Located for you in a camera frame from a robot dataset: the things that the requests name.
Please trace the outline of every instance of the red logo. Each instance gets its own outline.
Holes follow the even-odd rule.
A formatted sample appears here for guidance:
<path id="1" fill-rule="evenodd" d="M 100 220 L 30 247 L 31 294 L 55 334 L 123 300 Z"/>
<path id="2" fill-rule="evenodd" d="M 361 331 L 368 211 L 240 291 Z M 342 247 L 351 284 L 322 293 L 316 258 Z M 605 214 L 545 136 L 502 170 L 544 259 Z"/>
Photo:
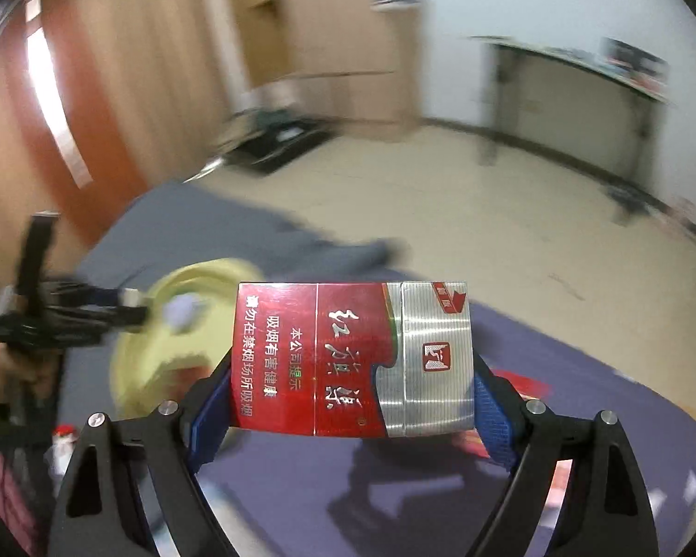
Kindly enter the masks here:
<path id="1" fill-rule="evenodd" d="M 453 292 L 451 295 L 445 283 L 433 283 L 433 289 L 436 290 L 438 302 L 443 308 L 443 312 L 447 314 L 461 314 L 464 310 L 464 304 L 467 302 L 467 294 Z"/>
<path id="2" fill-rule="evenodd" d="M 423 370 L 438 373 L 451 368 L 451 346 L 447 342 L 423 344 Z"/>

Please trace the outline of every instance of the blue gripper pad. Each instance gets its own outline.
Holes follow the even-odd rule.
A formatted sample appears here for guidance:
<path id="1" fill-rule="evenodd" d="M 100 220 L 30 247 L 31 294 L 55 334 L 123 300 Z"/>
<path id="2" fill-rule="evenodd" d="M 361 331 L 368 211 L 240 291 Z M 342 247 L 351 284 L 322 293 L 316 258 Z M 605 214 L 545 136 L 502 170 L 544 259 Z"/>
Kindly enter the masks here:
<path id="1" fill-rule="evenodd" d="M 229 431 L 231 375 L 229 370 L 190 426 L 188 468 L 193 474 L 214 460 Z"/>
<path id="2" fill-rule="evenodd" d="M 492 460 L 510 471 L 518 462 L 513 427 L 478 375 L 474 376 L 474 422 Z"/>

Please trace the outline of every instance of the gray table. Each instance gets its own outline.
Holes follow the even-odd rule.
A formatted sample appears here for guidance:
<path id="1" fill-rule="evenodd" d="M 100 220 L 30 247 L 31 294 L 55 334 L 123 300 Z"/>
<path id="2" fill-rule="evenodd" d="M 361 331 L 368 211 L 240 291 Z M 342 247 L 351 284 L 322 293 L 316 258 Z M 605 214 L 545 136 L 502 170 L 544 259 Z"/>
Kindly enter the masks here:
<path id="1" fill-rule="evenodd" d="M 635 143 L 631 152 L 624 153 L 622 180 L 628 185 L 636 184 L 640 165 L 649 152 L 652 138 L 655 135 L 657 107 L 666 103 L 666 99 L 663 96 L 648 91 L 628 78 L 618 75 L 616 72 L 554 50 L 538 48 L 511 40 L 494 40 L 488 42 L 488 44 L 495 52 L 495 70 L 493 73 L 494 106 L 489 124 L 490 136 L 480 163 L 483 165 L 494 165 L 497 159 L 498 144 L 500 142 L 509 142 L 510 137 L 515 136 L 521 108 L 521 70 L 528 59 L 542 58 L 595 75 L 602 78 L 603 81 L 609 81 L 624 88 L 632 113 L 631 124 L 632 131 L 635 134 Z M 605 170 L 603 170 L 603 174 L 610 175 Z"/>

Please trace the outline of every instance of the metal screw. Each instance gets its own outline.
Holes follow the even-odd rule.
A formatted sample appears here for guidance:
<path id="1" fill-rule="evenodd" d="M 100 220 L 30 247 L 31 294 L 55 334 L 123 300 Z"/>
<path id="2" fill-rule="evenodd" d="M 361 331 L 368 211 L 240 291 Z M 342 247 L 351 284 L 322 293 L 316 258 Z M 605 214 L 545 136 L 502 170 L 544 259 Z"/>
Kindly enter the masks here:
<path id="1" fill-rule="evenodd" d="M 163 400 L 163 402 L 157 406 L 157 411 L 160 415 L 174 415 L 178 411 L 178 403 L 175 400 Z"/>
<path id="2" fill-rule="evenodd" d="M 616 413 L 614 413 L 614 411 L 603 411 L 600 414 L 600 418 L 607 425 L 616 425 L 616 423 L 619 422 L 619 417 L 616 416 Z"/>
<path id="3" fill-rule="evenodd" d="M 528 400 L 526 410 L 532 415 L 543 415 L 546 412 L 546 404 L 541 400 Z"/>
<path id="4" fill-rule="evenodd" d="M 105 415 L 101 412 L 96 412 L 94 415 L 90 415 L 87 419 L 87 424 L 90 427 L 100 427 L 105 422 Z"/>

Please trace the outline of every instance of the hongqiqu cigarette box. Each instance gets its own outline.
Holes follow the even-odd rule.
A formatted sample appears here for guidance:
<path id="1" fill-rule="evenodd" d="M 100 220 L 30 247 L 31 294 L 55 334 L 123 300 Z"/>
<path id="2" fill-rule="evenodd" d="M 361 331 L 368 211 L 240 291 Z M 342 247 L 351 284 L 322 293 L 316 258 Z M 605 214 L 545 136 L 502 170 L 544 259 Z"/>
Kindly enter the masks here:
<path id="1" fill-rule="evenodd" d="M 234 425 L 340 437 L 474 427 L 465 283 L 241 284 Z"/>

